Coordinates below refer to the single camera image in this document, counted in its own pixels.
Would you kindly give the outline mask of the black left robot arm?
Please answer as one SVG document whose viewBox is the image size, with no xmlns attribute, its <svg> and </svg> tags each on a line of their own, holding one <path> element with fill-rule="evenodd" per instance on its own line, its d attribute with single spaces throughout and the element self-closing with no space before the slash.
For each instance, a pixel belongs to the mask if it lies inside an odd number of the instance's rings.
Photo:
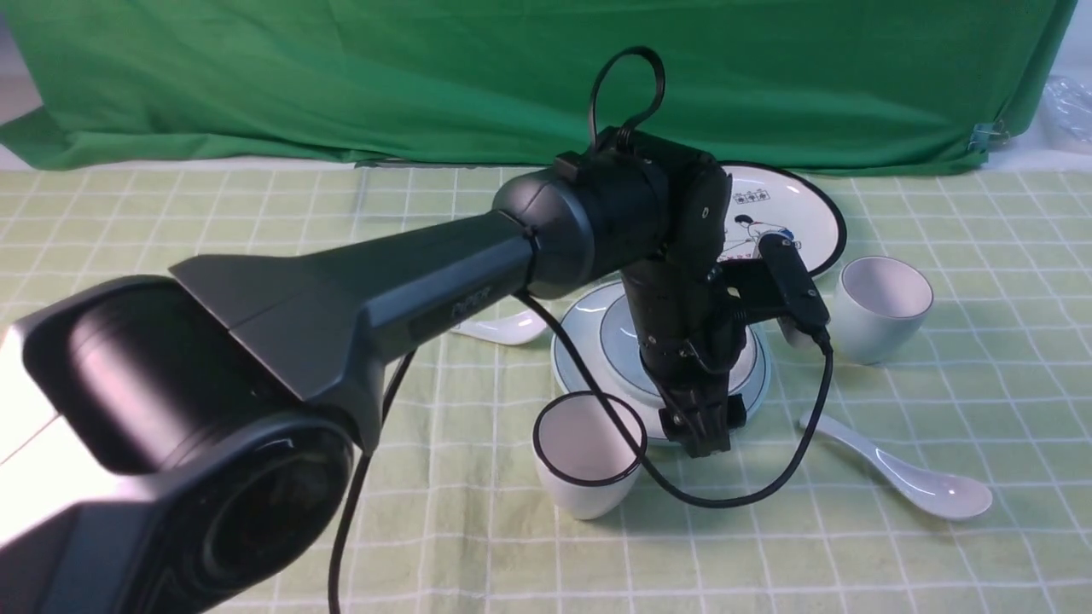
<svg viewBox="0 0 1092 614">
<path fill-rule="evenodd" d="M 311 255 L 200 255 L 3 339 L 4 613 L 202 613 L 322 536 L 385 366 L 521 292 L 676 260 L 695 303 L 732 178 L 654 135 L 562 153 L 487 213 Z"/>
</svg>

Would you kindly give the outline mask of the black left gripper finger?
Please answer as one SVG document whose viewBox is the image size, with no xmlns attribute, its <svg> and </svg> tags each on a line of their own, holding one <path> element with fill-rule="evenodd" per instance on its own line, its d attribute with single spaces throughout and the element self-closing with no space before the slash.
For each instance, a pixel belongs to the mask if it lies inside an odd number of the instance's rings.
<svg viewBox="0 0 1092 614">
<path fill-rule="evenodd" d="M 732 449 L 732 430 L 747 422 L 741 394 L 714 388 L 668 389 L 660 409 L 665 438 L 678 442 L 691 458 Z"/>
</svg>

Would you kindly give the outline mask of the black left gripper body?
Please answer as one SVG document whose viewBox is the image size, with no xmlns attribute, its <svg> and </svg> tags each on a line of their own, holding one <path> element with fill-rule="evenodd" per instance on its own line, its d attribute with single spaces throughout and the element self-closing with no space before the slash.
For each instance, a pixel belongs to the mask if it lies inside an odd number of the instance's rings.
<svg viewBox="0 0 1092 614">
<path fill-rule="evenodd" d="M 624 268 L 641 365 L 662 402 L 668 389 L 729 392 L 729 369 L 741 357 L 746 332 L 729 314 L 729 291 L 715 278 L 717 264 L 693 272 L 664 259 L 643 259 Z"/>
</svg>

